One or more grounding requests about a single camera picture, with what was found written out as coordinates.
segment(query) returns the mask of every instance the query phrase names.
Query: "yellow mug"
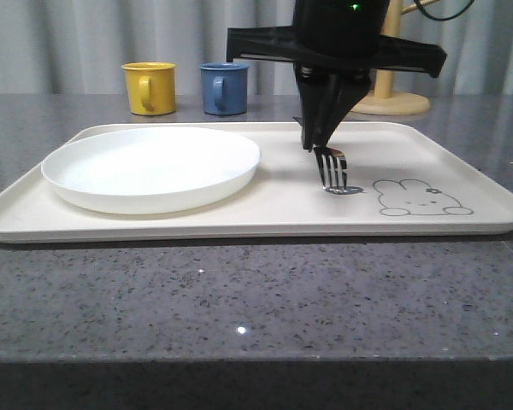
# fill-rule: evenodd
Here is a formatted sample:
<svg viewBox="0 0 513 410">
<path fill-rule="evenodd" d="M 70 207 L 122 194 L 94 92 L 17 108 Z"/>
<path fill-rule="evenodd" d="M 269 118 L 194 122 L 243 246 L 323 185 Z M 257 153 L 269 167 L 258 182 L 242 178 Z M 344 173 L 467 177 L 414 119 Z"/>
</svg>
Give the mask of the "yellow mug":
<svg viewBox="0 0 513 410">
<path fill-rule="evenodd" d="M 130 62 L 121 67 L 133 114 L 162 115 L 177 109 L 172 62 Z"/>
</svg>

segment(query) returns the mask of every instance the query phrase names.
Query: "blue mug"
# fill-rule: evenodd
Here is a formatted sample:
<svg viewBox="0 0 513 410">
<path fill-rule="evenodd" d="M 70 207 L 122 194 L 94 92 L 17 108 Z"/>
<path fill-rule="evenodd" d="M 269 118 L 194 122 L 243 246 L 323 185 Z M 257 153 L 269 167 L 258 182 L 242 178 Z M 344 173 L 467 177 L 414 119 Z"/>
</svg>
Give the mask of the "blue mug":
<svg viewBox="0 0 513 410">
<path fill-rule="evenodd" d="M 199 68 L 203 111 L 213 115 L 236 115 L 247 111 L 247 64 L 208 62 Z"/>
</svg>

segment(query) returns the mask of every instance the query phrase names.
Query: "mug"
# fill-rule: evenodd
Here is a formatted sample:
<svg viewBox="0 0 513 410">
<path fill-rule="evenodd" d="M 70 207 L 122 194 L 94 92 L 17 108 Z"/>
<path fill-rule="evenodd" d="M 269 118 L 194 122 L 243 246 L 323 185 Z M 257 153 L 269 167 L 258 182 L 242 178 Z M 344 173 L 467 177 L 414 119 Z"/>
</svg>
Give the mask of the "mug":
<svg viewBox="0 0 513 410">
<path fill-rule="evenodd" d="M 247 64 L 208 62 L 199 67 L 203 111 L 213 115 L 235 115 L 247 111 Z"/>
<path fill-rule="evenodd" d="M 129 108 L 137 115 L 162 115 L 177 109 L 172 62 L 131 62 L 126 73 Z"/>
</svg>

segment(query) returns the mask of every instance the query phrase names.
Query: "wooden base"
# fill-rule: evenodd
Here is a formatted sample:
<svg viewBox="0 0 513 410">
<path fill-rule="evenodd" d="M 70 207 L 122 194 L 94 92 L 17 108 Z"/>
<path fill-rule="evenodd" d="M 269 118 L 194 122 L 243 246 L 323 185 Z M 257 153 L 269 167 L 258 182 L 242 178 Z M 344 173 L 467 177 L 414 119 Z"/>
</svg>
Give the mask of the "wooden base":
<svg viewBox="0 0 513 410">
<path fill-rule="evenodd" d="M 389 98 L 377 98 L 371 91 L 351 111 L 361 114 L 409 115 L 425 113 L 430 109 L 429 100 L 417 94 L 393 92 Z"/>
</svg>

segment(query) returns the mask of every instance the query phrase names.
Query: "mug handle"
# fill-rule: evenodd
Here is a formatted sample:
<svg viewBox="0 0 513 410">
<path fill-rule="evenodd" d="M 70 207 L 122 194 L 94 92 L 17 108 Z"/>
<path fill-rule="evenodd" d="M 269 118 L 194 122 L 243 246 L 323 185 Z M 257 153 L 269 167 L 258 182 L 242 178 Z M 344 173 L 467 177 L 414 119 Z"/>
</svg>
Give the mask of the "mug handle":
<svg viewBox="0 0 513 410">
<path fill-rule="evenodd" d="M 145 75 L 139 79 L 139 93 L 143 106 L 149 111 L 154 109 L 150 102 L 150 76 Z"/>
<path fill-rule="evenodd" d="M 224 109 L 224 77 L 215 77 L 213 79 L 213 95 L 215 96 L 215 105 L 218 108 Z"/>
</svg>

